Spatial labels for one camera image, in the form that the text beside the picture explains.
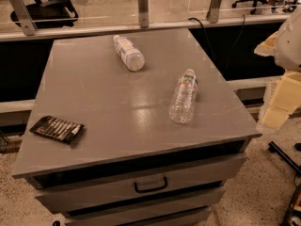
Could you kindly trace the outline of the cream foam padded gripper finger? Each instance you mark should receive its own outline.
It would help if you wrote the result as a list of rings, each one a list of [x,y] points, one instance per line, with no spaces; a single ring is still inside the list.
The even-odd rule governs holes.
[[[301,73],[285,72],[270,82],[263,96],[257,130],[276,132],[301,105]]]

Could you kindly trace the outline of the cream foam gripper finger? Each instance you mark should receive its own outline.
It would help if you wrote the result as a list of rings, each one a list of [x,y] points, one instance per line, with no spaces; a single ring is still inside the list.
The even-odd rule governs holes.
[[[275,55],[275,44],[278,32],[270,35],[265,41],[261,42],[254,49],[254,53],[262,57],[273,57]]]

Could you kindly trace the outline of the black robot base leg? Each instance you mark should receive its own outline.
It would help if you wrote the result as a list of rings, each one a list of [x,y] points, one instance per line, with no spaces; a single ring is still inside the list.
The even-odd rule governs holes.
[[[301,175],[301,166],[297,165],[274,141],[271,141],[268,146],[271,153],[278,154],[297,175]]]

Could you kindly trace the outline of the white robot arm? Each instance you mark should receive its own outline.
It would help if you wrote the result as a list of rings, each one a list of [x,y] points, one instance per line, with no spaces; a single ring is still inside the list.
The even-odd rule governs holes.
[[[260,43],[256,55],[273,57],[285,70],[265,89],[257,130],[272,134],[280,129],[301,105],[301,8],[297,7],[279,30]]]

